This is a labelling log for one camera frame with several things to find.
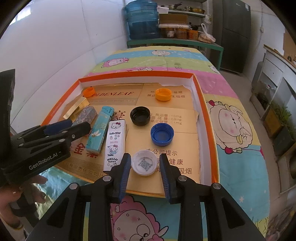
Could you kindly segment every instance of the pink stripe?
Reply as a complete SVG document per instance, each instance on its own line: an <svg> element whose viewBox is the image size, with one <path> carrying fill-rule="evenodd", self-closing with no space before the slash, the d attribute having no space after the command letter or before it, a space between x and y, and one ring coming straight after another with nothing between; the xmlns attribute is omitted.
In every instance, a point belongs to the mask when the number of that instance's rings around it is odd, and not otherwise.
<svg viewBox="0 0 296 241"><path fill-rule="evenodd" d="M98 75L98 74L108 74L108 73L118 73L118 72L126 72L126 71L141 71L145 70L145 68L153 69L155 71L176 71L176 72L188 72L194 73L198 79L198 82L202 88L202 92L204 94L213 94L213 95L221 95L221 96L229 96L232 98L238 99L236 93L231 89L230 85L223 78L221 74L214 74L210 72L204 72L199 70L192 69L176 69L174 67L136 67L129 69L118 69L112 71L106 71L102 73L92 73L90 72L86 77Z"/></svg>

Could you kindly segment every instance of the teal lighter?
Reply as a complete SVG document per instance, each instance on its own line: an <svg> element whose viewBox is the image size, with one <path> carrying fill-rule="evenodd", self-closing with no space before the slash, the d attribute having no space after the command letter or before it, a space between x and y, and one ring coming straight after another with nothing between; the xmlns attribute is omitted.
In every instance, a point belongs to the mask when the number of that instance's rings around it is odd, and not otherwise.
<svg viewBox="0 0 296 241"><path fill-rule="evenodd" d="M114 108L103 106L98 114L98 118L89 135L89 140L86 145L86 150L93 153L99 153L104 141L104 137L108 130L109 121L114 113Z"/></svg>

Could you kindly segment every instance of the green table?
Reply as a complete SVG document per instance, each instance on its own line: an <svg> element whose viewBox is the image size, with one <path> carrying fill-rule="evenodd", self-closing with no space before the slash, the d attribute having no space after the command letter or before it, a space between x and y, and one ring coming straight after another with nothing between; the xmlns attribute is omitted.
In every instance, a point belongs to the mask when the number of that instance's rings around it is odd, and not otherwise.
<svg viewBox="0 0 296 241"><path fill-rule="evenodd" d="M185 45L185 46L193 46L193 47L204 47L213 50L219 51L218 62L215 65L217 70L220 70L222 54L223 54L223 47L218 44L208 44L200 41L189 40L189 39L141 39L141 40L129 40L127 41L128 48L135 48L135 47L142 47L142 46L154 46L154 45L167 45L167 46L175 46L175 45Z"/></svg>

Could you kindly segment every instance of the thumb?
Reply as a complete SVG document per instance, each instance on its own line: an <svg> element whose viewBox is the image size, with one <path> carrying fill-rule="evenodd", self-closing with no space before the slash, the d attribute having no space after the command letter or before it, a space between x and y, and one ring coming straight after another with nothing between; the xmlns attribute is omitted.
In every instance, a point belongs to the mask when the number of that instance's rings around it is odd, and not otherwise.
<svg viewBox="0 0 296 241"><path fill-rule="evenodd" d="M0 188L0 208L5 208L9 203L17 201L21 194L18 186L7 185Z"/></svg>

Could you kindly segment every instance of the white bottle cap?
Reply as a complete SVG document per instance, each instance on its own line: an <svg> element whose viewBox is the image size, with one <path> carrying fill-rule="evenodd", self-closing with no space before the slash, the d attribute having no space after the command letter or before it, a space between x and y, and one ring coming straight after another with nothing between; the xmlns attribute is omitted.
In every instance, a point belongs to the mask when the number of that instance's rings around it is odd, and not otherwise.
<svg viewBox="0 0 296 241"><path fill-rule="evenodd" d="M138 151L132 159L133 170L141 176L153 174L157 168L157 157L149 150Z"/></svg>

